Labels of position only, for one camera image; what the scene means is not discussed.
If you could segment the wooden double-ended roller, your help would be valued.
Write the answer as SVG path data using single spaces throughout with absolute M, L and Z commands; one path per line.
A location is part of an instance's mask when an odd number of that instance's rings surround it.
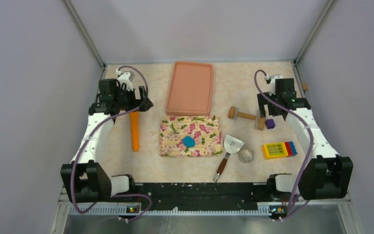
M 248 120 L 254 120 L 255 128 L 257 130 L 263 130 L 265 127 L 265 117 L 257 117 L 256 115 L 241 112 L 239 111 L 239 108 L 235 106 L 230 107 L 227 116 L 229 119 L 237 119 L 240 117 Z

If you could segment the blue dough piece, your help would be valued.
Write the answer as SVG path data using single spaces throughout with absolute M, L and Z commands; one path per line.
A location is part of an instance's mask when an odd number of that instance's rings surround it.
M 192 148 L 196 145 L 195 139 L 191 136 L 186 136 L 182 139 L 182 143 L 185 145 L 186 148 Z

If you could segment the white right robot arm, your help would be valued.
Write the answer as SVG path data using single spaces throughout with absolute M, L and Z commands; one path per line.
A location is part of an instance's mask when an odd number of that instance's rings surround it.
M 341 156 L 325 138 L 306 98 L 298 97 L 295 80 L 265 77 L 270 92 L 257 94 L 260 117 L 281 116 L 306 154 L 300 171 L 290 179 L 290 193 L 304 200 L 340 199 L 348 193 L 353 162 Z

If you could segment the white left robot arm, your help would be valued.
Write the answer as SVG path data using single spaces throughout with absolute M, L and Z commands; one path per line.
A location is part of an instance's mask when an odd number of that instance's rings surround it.
M 76 155 L 61 166 L 60 175 L 72 203 L 106 202 L 116 194 L 124 201 L 135 199 L 137 189 L 131 175 L 109 176 L 100 164 L 107 137 L 119 116 L 149 110 L 146 84 L 139 86 L 140 97 L 129 80 L 104 79 L 99 94 L 89 108 L 87 129 Z

